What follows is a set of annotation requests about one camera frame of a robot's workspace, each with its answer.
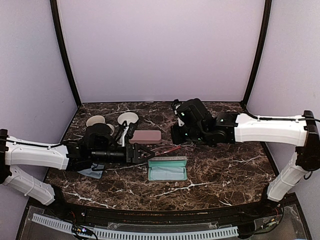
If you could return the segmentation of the clear pink sunglasses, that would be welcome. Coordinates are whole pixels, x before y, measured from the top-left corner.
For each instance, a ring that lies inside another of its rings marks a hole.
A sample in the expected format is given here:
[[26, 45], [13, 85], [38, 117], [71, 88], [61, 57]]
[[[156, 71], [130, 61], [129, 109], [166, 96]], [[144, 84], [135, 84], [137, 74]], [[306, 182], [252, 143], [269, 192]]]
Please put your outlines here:
[[156, 156], [169, 154], [178, 150], [190, 151], [195, 147], [195, 144], [181, 144], [181, 145], [164, 145], [153, 148], [151, 151], [155, 153]]

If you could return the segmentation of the grey case teal lining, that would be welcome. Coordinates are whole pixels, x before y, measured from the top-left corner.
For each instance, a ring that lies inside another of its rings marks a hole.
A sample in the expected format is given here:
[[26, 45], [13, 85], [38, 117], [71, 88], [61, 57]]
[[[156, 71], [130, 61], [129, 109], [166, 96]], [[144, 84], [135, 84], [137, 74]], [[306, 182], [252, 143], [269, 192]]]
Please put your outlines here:
[[187, 180], [186, 156], [158, 156], [148, 160], [150, 182], [182, 182]]

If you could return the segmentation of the light blue cleaning cloth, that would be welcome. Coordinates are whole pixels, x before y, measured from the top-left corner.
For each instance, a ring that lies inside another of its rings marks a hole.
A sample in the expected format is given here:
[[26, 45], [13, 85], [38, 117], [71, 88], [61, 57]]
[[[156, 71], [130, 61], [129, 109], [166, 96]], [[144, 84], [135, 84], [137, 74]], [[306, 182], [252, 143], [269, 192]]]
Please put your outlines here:
[[152, 167], [149, 171], [151, 181], [183, 181], [186, 179], [183, 167]]

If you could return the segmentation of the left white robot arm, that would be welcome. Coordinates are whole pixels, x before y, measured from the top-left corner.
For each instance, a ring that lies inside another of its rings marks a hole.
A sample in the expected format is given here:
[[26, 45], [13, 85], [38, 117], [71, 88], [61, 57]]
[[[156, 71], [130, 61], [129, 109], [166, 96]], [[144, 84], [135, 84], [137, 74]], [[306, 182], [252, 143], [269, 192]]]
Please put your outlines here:
[[135, 123], [123, 128], [121, 144], [112, 136], [108, 125], [96, 123], [88, 126], [84, 136], [78, 141], [68, 140], [48, 145], [22, 141], [9, 136], [6, 129], [1, 129], [0, 182], [50, 206], [58, 217], [67, 218], [71, 208], [65, 203], [61, 188], [34, 178], [19, 166], [42, 166], [80, 172], [99, 179], [105, 163], [137, 165], [155, 157], [155, 153], [148, 148], [129, 142], [136, 128]]

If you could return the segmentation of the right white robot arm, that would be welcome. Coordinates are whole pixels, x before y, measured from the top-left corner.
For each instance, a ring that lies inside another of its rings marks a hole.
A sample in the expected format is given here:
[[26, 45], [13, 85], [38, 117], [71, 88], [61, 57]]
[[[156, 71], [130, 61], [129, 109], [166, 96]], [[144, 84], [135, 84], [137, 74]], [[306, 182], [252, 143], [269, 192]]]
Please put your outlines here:
[[320, 135], [310, 110], [287, 117], [255, 116], [249, 112], [222, 112], [217, 116], [198, 98], [171, 104], [177, 123], [171, 126], [175, 145], [186, 142], [215, 147], [244, 142], [282, 143], [295, 147], [291, 160], [266, 188], [255, 213], [266, 217], [306, 174], [320, 168]]

